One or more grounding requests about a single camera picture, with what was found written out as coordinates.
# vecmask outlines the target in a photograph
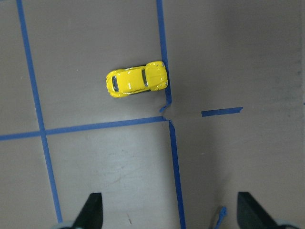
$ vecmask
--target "short blue tape strip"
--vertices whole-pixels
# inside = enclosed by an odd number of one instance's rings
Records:
[[[174,173],[174,176],[175,176],[178,210],[179,210],[179,218],[180,218],[180,227],[181,227],[181,229],[185,229],[186,224],[185,224],[183,198],[182,198],[182,190],[181,190],[181,182],[180,182],[180,171],[179,171],[179,160],[178,160],[178,151],[177,151],[176,131],[175,131],[175,127],[173,126],[172,122],[169,121],[168,123],[169,123],[169,129],[170,129],[170,137],[171,137],[171,147],[172,147],[172,157],[173,157],[173,173]]]
[[[11,134],[11,135],[0,135],[0,141],[27,138],[27,137],[38,137],[38,136],[40,136],[39,131],[18,133],[18,134]]]
[[[37,83],[36,83],[36,78],[35,78],[35,72],[34,72],[29,37],[28,37],[28,32],[27,32],[27,27],[26,27],[26,22],[25,22],[25,17],[24,17],[22,0],[16,0],[16,2],[17,2],[17,8],[18,8],[18,14],[19,14],[19,20],[20,20],[21,33],[22,33],[22,38],[23,38],[23,45],[24,45],[24,50],[25,50],[25,55],[26,55],[28,70],[29,70],[29,75],[30,75],[30,83],[31,83],[31,87],[32,87],[33,97],[34,97],[36,115],[37,115],[37,119],[38,119],[42,147],[43,147],[43,151],[44,151],[44,157],[45,157],[46,164],[47,164],[47,170],[48,170],[48,175],[49,175],[49,180],[50,180],[50,185],[51,185],[51,190],[52,190],[52,195],[53,195],[53,200],[54,200],[57,221],[62,222],[61,208],[59,205],[59,199],[58,199],[55,178],[54,178],[54,173],[53,173],[53,168],[52,168],[52,163],[51,163],[49,146],[48,146],[47,136],[46,136],[43,118],[42,118],[41,105],[40,105],[40,100],[39,100],[39,95],[38,95]]]
[[[167,76],[168,76],[168,86],[165,89],[166,105],[160,109],[160,112],[163,112],[169,105],[172,104],[172,92],[171,92],[171,83],[170,83],[170,78],[169,78],[168,60],[167,60],[167,48],[166,48],[166,37],[165,37],[162,0],[157,0],[157,13],[158,13],[161,57],[162,57],[162,61],[165,64]]]
[[[240,113],[243,107],[234,107],[234,108],[227,108],[227,109],[220,109],[220,110],[211,110],[211,111],[201,111],[202,117],[208,117],[213,115],[228,115],[228,114],[235,114]]]
[[[218,216],[218,221],[217,221],[217,224],[215,226],[214,229],[219,229],[224,217],[227,215],[227,208],[226,207],[222,207],[220,212],[219,212],[219,216]]]
[[[56,135],[56,134],[63,134],[63,133],[77,132],[84,130],[103,129],[103,128],[111,128],[111,127],[128,126],[128,125],[139,125],[139,124],[156,123],[156,122],[164,122],[164,121],[166,121],[165,118],[163,118],[162,116],[158,116],[158,117],[150,117],[150,118],[140,118],[140,119],[117,121],[117,122],[109,122],[109,123],[96,123],[96,124],[56,128],[56,129],[46,130],[46,134]]]

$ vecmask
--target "car rear window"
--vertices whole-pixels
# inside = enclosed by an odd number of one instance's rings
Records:
[[[148,83],[147,83],[147,80],[146,80],[145,69],[142,69],[142,78],[143,78],[145,87],[148,87]]]
[[[119,91],[119,87],[118,87],[118,82],[116,80],[116,76],[112,77],[112,84],[113,84],[114,91],[118,92]]]

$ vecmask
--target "black object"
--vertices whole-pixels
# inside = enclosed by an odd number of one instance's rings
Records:
[[[72,227],[62,229],[101,229],[102,225],[102,194],[91,193]]]
[[[237,222],[240,229],[298,229],[290,225],[277,225],[249,192],[238,193]]]

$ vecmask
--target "gray surface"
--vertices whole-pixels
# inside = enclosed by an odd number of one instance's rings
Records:
[[[0,2],[0,44],[0,135],[35,131],[38,123],[14,1]]]
[[[102,192],[103,228],[179,228],[168,123],[48,137],[63,220]]]
[[[187,228],[222,205],[237,228],[238,191],[304,227],[300,2],[170,0],[164,15]]]
[[[0,142],[1,228],[49,229],[56,222],[40,138]]]
[[[161,59],[154,1],[31,1],[24,11],[46,128],[160,115],[164,91],[114,99],[105,83]]]

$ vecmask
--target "toy car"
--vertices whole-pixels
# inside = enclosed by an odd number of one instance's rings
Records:
[[[120,98],[146,91],[158,91],[167,87],[167,73],[162,61],[145,66],[118,69],[108,73],[106,86],[112,97]]]

